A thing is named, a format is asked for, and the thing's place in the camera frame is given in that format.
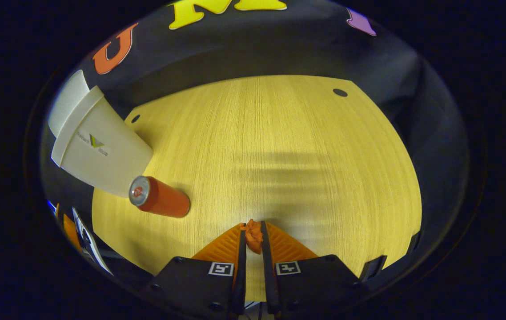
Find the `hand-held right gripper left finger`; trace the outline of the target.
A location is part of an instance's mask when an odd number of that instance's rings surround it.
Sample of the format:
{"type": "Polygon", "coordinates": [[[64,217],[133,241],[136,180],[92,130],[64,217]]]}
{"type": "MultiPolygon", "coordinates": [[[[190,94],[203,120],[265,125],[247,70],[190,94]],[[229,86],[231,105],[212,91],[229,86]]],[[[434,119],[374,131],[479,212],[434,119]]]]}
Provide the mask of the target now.
{"type": "Polygon", "coordinates": [[[246,232],[238,223],[194,256],[173,257],[145,286],[147,300],[180,318],[238,318],[246,292],[246,232]]]}

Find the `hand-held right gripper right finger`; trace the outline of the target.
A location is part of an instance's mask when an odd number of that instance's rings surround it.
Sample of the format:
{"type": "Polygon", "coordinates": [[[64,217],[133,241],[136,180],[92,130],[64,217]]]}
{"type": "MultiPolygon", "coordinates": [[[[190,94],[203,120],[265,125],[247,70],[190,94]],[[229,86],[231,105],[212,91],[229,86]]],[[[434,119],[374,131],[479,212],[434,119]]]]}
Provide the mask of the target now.
{"type": "Polygon", "coordinates": [[[265,295],[276,318],[334,318],[369,296],[369,287],[336,255],[318,256],[261,222],[265,295]]]}

